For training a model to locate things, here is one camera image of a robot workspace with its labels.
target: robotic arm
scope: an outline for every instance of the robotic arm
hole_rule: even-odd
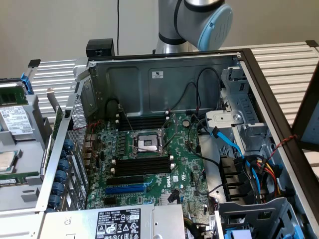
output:
[[[156,54],[217,50],[231,27],[233,10],[225,0],[159,0]]]

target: power supply label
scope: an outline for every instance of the power supply label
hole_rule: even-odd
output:
[[[32,133],[30,122],[22,106],[0,108],[0,113],[12,135]]]
[[[99,212],[96,239],[140,239],[141,210]]]

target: mesh grille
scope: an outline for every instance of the mesh grille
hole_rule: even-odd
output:
[[[87,125],[87,122],[84,116],[81,98],[79,95],[76,96],[76,100],[74,102],[74,110],[73,110],[72,119],[74,123],[73,128],[81,128]],[[73,142],[78,143],[79,149],[81,152],[82,152],[82,147],[85,140],[85,131],[86,131],[86,128],[68,131],[68,135],[70,139]]]

